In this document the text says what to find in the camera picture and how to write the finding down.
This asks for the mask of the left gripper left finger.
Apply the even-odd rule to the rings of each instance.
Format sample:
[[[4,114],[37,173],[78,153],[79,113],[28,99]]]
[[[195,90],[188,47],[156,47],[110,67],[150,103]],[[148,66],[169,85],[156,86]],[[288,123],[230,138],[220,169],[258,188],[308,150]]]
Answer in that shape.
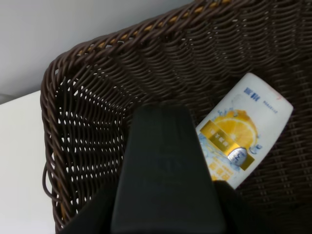
[[[109,234],[117,185],[103,187],[61,234]]]

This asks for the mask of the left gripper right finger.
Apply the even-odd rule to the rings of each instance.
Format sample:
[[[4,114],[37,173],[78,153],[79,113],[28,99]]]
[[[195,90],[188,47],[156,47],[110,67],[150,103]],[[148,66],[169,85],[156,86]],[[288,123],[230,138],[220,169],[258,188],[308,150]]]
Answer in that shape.
[[[225,181],[213,182],[226,221],[227,234],[267,234],[264,220]]]

